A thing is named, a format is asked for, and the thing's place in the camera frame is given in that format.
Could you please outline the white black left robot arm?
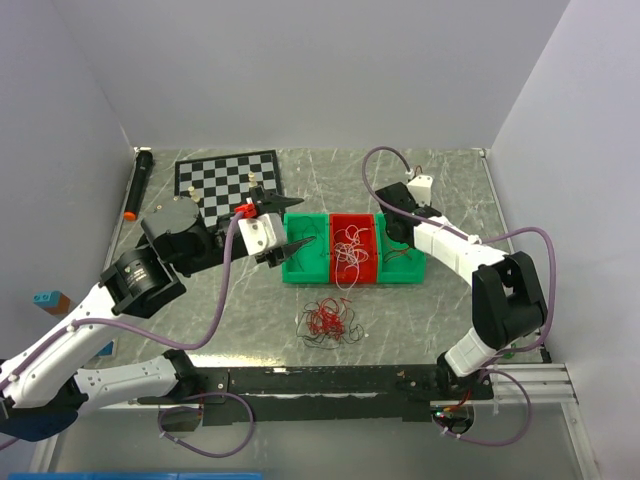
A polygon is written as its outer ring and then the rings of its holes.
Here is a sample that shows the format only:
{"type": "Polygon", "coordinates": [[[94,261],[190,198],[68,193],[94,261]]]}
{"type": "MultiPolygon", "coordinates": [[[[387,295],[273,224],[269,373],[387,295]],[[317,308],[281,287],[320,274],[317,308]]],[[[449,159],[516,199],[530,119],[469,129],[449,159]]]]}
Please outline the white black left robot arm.
{"type": "Polygon", "coordinates": [[[208,227],[197,203],[175,197],[144,218],[138,246],[123,253],[87,296],[22,353],[1,364],[1,432],[11,443],[38,442],[81,415],[140,397],[184,402],[197,390],[188,352],[205,346],[222,319],[231,263],[252,257],[276,267],[307,244],[289,242],[283,213],[300,199],[250,187],[244,204],[208,227]],[[203,338],[180,343],[144,330],[140,322],[185,294],[183,278],[221,266],[216,310],[203,338]],[[126,331],[167,350],[146,363],[88,370],[86,363],[126,331]]]}

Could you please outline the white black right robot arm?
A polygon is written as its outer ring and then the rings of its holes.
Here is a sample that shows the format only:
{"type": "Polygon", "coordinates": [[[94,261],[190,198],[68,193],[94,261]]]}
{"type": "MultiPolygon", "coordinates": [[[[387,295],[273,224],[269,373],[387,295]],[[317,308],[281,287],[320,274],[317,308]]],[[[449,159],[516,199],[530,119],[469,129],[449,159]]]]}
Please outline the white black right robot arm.
{"type": "Polygon", "coordinates": [[[391,240],[439,261],[471,287],[471,327],[436,362],[436,385],[458,398],[513,341],[543,327],[548,308],[531,257],[509,254],[455,227],[415,195],[413,181],[374,192],[391,240]]]}

